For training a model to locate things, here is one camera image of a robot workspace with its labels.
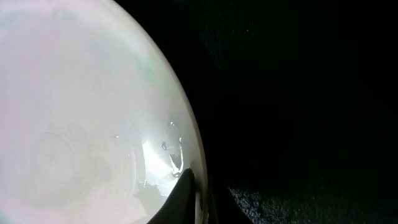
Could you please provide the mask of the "white plate with green stain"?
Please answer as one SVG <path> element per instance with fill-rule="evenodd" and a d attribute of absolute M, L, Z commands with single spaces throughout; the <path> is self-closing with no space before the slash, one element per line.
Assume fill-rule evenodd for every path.
<path fill-rule="evenodd" d="M 115 1 L 1 2 L 1 222 L 148 223 L 206 160 L 169 62 Z"/>

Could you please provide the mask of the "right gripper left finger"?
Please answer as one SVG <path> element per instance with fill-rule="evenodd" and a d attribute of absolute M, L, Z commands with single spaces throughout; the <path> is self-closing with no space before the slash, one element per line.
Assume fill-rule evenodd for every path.
<path fill-rule="evenodd" d="M 195 193 L 194 173 L 185 169 L 162 208 L 148 224 L 194 224 Z"/>

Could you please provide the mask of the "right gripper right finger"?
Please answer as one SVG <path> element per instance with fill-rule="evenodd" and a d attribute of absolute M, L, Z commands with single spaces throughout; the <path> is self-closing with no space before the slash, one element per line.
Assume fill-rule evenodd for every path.
<path fill-rule="evenodd" d="M 208 183 L 209 224 L 252 224 L 234 201 L 227 186 L 210 177 Z"/>

